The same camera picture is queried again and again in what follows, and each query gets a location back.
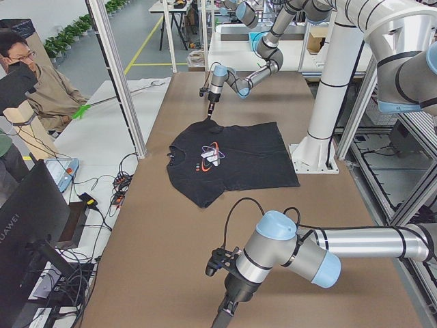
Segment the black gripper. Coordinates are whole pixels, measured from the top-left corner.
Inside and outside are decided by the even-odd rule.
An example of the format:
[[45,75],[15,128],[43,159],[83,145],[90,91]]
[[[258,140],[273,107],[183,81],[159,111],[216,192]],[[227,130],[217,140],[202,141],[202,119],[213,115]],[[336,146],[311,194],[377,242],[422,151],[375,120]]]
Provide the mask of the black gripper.
[[251,282],[237,269],[228,269],[225,278],[225,297],[218,307],[218,312],[211,328],[227,328],[234,317],[240,302],[250,301],[261,283]]
[[212,114],[214,112],[215,103],[217,103],[220,100],[220,94],[212,92],[212,91],[209,91],[209,93],[208,93],[208,100],[210,101],[210,103],[208,105],[208,112],[207,112],[206,119],[210,120],[212,118]]

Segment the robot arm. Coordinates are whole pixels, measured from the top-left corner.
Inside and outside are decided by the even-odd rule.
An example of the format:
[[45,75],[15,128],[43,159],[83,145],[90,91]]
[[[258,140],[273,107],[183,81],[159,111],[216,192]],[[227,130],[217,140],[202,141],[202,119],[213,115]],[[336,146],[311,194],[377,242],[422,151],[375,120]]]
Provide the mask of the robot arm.
[[[270,31],[255,52],[264,66],[244,79],[231,68],[214,69],[209,99],[216,103],[224,85],[241,97],[283,65],[279,40],[297,12],[321,23],[336,11],[320,86],[307,134],[292,153],[292,160],[312,174],[335,166],[330,138],[362,43],[376,60],[378,107],[383,113],[424,111],[436,114],[436,8],[416,1],[286,1]],[[311,283],[329,288],[341,272],[341,259],[412,258],[426,262],[434,255],[436,226],[311,228],[275,210],[256,225],[242,249],[220,247],[212,252],[206,273],[227,270],[225,296],[213,321],[226,327],[239,303],[248,301],[268,276],[281,265]]]
[[280,71],[283,66],[283,54],[278,48],[279,40],[295,15],[303,11],[308,21],[317,24],[325,21],[332,10],[332,5],[325,1],[282,1],[282,8],[277,14],[273,25],[262,37],[253,41],[255,54],[265,61],[265,64],[249,76],[241,79],[233,68],[216,64],[209,86],[199,92],[208,93],[208,113],[206,118],[212,118],[215,104],[219,102],[223,86],[227,84],[239,97],[246,98],[250,91],[267,77]]

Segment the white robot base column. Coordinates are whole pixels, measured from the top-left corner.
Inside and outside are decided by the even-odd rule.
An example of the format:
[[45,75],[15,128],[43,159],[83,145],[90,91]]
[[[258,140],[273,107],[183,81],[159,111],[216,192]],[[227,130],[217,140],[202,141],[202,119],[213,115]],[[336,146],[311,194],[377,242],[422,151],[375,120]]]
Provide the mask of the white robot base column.
[[363,32],[340,8],[330,28],[332,34],[307,135],[292,153],[298,174],[338,172],[331,137],[358,59]]

